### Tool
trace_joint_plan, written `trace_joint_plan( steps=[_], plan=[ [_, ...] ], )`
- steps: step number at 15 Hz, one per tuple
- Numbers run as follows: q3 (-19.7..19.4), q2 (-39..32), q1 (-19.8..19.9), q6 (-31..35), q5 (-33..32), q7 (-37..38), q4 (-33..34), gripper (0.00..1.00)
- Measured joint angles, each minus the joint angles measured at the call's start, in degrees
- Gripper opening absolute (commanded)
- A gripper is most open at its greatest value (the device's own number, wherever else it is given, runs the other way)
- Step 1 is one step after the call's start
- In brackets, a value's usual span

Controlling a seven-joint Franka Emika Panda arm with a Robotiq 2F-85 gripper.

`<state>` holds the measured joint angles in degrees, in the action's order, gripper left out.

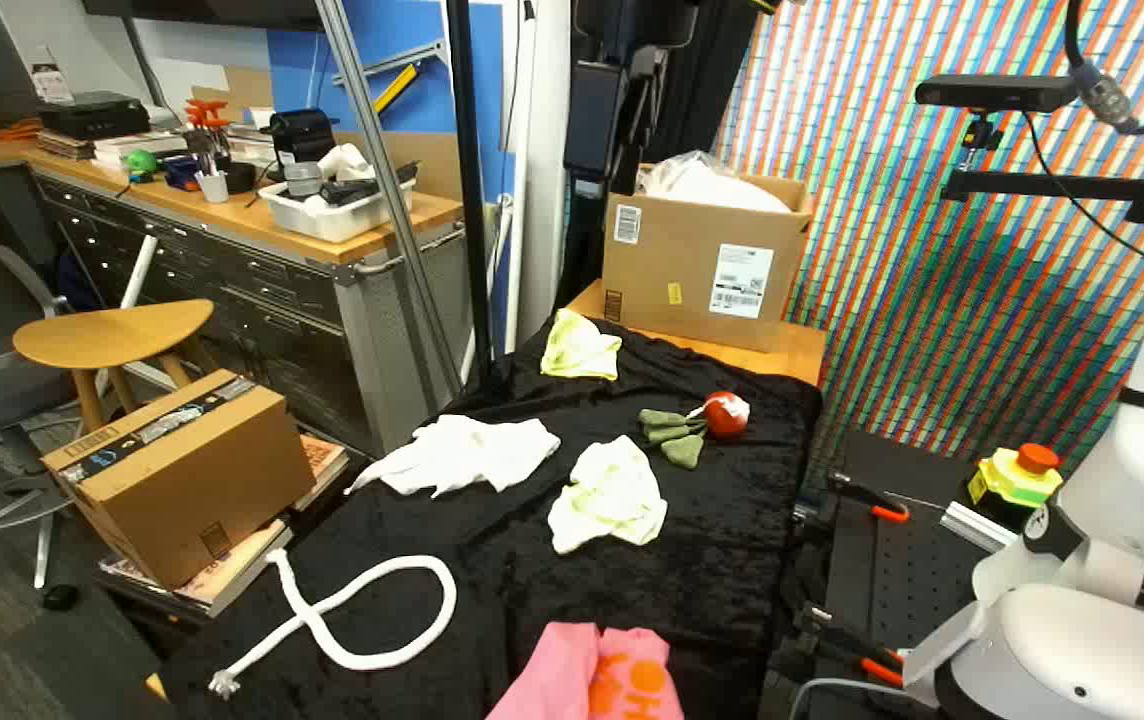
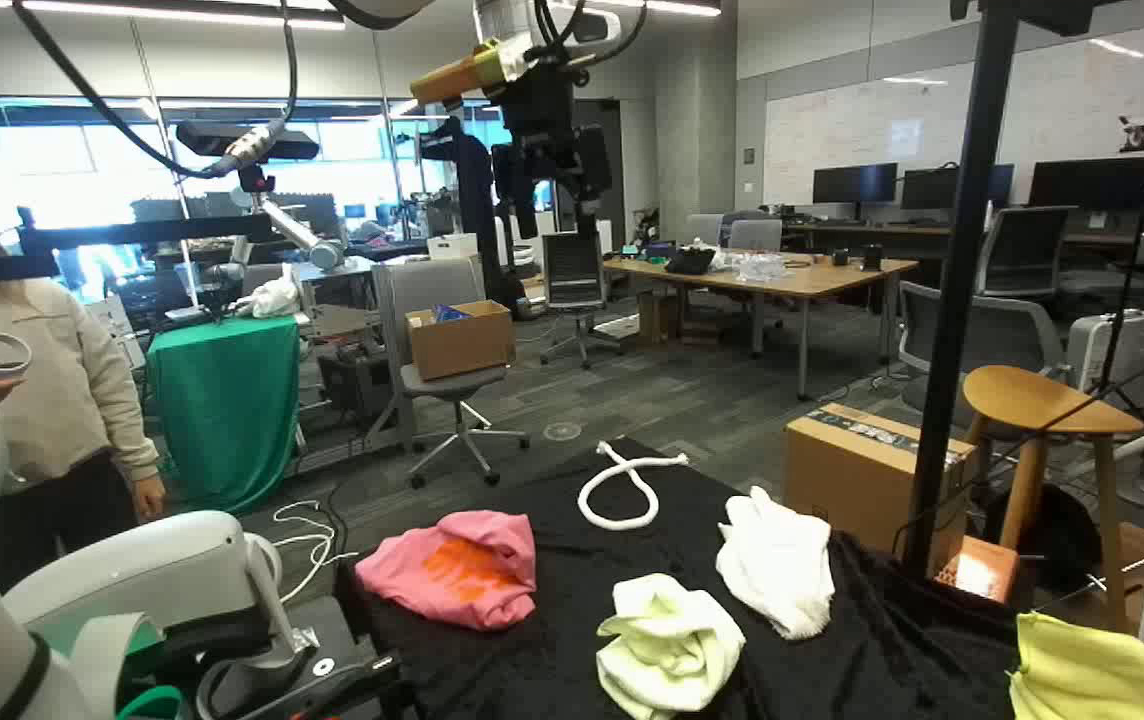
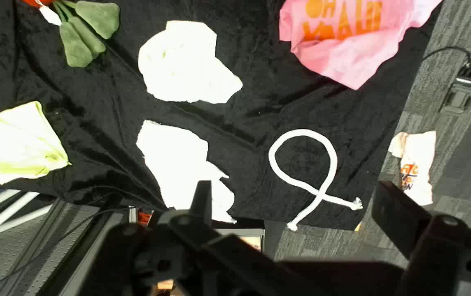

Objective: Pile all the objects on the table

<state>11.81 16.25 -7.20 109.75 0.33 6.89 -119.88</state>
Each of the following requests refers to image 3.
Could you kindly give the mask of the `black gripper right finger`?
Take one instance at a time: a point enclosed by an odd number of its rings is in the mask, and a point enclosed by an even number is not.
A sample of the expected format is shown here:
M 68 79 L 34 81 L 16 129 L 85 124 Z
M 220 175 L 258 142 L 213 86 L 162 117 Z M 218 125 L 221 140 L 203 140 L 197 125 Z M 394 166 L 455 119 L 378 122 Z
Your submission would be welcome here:
M 409 258 L 431 224 L 432 214 L 394 183 L 381 181 L 373 198 L 373 219 L 398 250 Z

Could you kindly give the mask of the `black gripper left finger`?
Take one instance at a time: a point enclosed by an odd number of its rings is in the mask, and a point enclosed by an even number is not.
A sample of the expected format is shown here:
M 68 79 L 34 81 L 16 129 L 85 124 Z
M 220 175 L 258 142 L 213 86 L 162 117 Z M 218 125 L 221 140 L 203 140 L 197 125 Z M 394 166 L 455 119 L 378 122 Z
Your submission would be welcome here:
M 203 221 L 210 221 L 212 219 L 212 209 L 213 209 L 212 183 L 210 181 L 200 181 L 197 193 L 195 193 L 195 198 L 193 198 L 192 211 L 195 214 L 198 214 Z

